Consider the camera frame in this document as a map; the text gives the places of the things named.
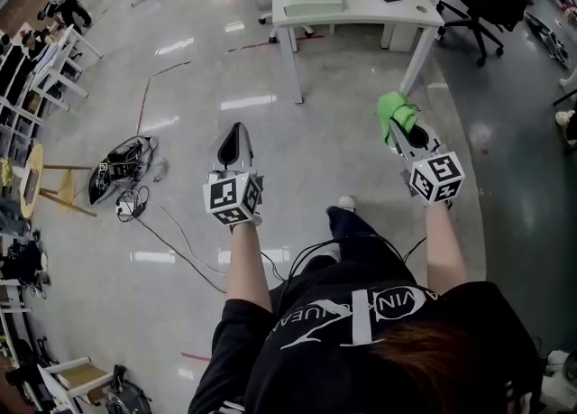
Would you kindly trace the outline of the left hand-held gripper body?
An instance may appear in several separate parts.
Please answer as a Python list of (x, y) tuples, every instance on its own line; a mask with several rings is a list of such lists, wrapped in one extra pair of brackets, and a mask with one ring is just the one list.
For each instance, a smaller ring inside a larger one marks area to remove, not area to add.
[(263, 177), (255, 171), (211, 170), (203, 185), (206, 212), (222, 225), (252, 222), (262, 203)]

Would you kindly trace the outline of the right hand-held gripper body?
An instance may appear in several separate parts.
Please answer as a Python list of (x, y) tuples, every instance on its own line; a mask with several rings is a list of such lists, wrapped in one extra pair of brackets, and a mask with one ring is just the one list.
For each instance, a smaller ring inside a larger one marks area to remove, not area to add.
[(427, 206), (455, 198), (464, 181), (463, 167), (455, 152), (411, 150), (403, 177), (412, 197)]

